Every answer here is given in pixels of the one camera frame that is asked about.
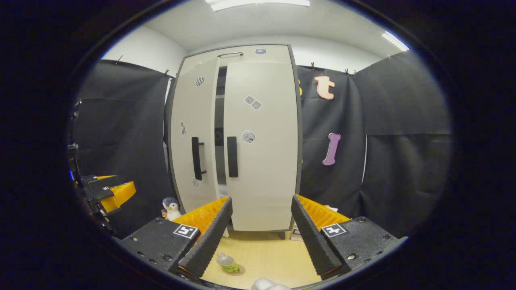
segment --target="cabinet door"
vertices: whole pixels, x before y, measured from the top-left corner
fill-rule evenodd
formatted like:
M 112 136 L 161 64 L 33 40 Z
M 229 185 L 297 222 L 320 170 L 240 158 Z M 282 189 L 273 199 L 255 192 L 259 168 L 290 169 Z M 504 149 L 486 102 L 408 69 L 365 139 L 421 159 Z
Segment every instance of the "cabinet door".
M 170 122 L 170 156 L 173 180 L 186 212 L 212 202 L 218 196 L 214 122 L 219 62 L 218 57 L 207 61 L 176 80 Z M 206 172 L 196 178 L 195 169 L 198 174 Z
M 288 229 L 296 190 L 299 137 L 291 64 L 228 64 L 224 136 L 234 229 Z

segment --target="white cabinet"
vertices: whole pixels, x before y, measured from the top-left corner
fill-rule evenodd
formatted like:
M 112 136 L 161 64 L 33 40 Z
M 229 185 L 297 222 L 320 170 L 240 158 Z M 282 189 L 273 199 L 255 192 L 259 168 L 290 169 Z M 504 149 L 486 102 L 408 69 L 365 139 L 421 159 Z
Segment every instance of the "white cabinet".
M 225 76 L 219 77 L 219 71 Z M 246 45 L 187 56 L 178 75 L 169 162 L 182 207 L 189 212 L 227 194 L 233 202 L 235 230 L 290 229 L 302 144 L 291 48 Z M 217 81 L 223 94 L 217 95 Z M 223 111 L 215 110 L 216 98 L 223 98 Z M 223 128 L 215 135 L 219 114 Z M 217 164 L 224 166 L 219 179 Z

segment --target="ceiling light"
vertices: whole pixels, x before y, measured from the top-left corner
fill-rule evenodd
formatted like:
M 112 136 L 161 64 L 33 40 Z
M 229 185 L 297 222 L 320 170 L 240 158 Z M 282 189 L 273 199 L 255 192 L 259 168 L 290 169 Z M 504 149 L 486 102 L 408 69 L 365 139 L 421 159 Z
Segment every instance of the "ceiling light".
M 384 34 L 382 34 L 382 36 L 389 40 L 390 42 L 392 42 L 395 46 L 397 46 L 399 49 L 401 49 L 402 51 L 407 51 L 409 50 L 410 48 L 408 48 L 405 44 L 403 44 L 403 42 L 399 41 L 397 38 L 394 37 L 394 35 L 390 34 L 389 32 L 385 32 Z
M 309 0 L 205 0 L 213 9 L 213 11 L 219 11 L 231 7 L 249 5 L 249 4 L 262 4 L 262 3 L 280 3 L 280 4 L 292 4 L 310 7 Z

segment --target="stuffed penguin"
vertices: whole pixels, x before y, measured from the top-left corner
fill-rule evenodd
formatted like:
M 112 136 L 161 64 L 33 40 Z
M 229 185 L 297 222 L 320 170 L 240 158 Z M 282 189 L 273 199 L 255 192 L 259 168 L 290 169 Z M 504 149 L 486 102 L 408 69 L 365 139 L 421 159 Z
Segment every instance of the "stuffed penguin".
M 181 213 L 179 213 L 179 203 L 175 198 L 172 197 L 166 197 L 163 199 L 163 207 L 166 209 L 166 218 L 170 221 L 173 221 L 180 216 L 182 216 Z

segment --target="sticker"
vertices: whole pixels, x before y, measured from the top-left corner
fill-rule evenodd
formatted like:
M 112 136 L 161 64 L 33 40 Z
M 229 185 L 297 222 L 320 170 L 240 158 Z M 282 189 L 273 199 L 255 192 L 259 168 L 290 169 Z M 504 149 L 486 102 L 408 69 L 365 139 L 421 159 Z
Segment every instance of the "sticker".
M 186 124 L 181 121 L 181 124 L 179 124 L 179 126 L 181 127 L 181 136 L 185 136 L 186 135 Z
M 195 188 L 199 188 L 201 186 L 201 181 L 200 180 L 197 180 L 194 178 L 192 178 L 192 185 L 195 187 Z
M 179 225 L 179 227 L 177 229 L 175 229 L 174 234 L 192 239 L 193 235 L 197 231 L 198 231 L 198 229 L 195 227 L 181 224 L 181 225 Z
M 255 110 L 258 110 L 262 107 L 262 103 L 260 103 L 258 101 L 254 101 L 254 103 L 251 105 L 251 107 L 253 107 L 253 109 L 255 109 Z
M 328 139 L 330 139 L 328 152 L 326 153 L 326 158 L 322 161 L 322 164 L 325 166 L 335 164 L 335 154 L 337 152 L 338 141 L 341 139 L 341 136 L 336 133 L 330 133 L 328 135 Z
M 316 76 L 314 79 L 317 81 L 317 94 L 319 94 L 319 97 L 326 100 L 331 100 L 335 97 L 335 95 L 330 93 L 330 87 L 334 88 L 335 83 L 330 81 L 329 76 Z
M 195 85 L 199 87 L 200 85 L 202 85 L 204 80 L 205 80 L 204 76 L 203 77 L 198 77 L 197 81 L 195 82 Z
M 344 230 L 344 228 L 341 227 L 341 225 L 338 223 L 329 225 L 327 227 L 322 227 L 322 230 L 324 231 L 324 233 L 326 234 L 326 236 L 328 238 L 347 233 L 347 231 Z
M 252 144 L 256 140 L 256 135 L 247 130 L 242 134 L 242 141 L 248 144 Z
M 254 102 L 254 98 L 249 95 L 244 99 L 244 102 L 246 102 L 246 104 L 250 105 Z

